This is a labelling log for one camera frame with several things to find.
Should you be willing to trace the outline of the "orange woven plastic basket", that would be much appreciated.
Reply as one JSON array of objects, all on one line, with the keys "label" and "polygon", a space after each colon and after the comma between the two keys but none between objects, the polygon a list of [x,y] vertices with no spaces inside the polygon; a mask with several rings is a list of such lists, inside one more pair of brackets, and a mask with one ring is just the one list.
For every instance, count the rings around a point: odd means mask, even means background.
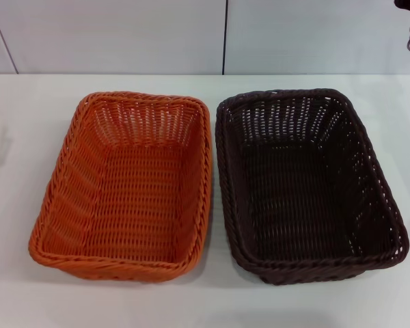
[{"label": "orange woven plastic basket", "polygon": [[207,235],[211,146],[209,111],[196,98],[87,95],[46,186],[30,256],[84,279],[188,273]]}]

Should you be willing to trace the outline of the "dark brown woven plastic basket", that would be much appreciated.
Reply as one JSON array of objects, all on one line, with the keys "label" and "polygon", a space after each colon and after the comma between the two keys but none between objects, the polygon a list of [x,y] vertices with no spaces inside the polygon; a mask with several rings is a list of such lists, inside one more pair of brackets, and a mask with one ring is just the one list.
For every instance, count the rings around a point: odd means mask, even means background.
[{"label": "dark brown woven plastic basket", "polygon": [[333,89],[238,94],[215,142],[233,259],[273,285],[401,263],[409,237],[366,128]]}]

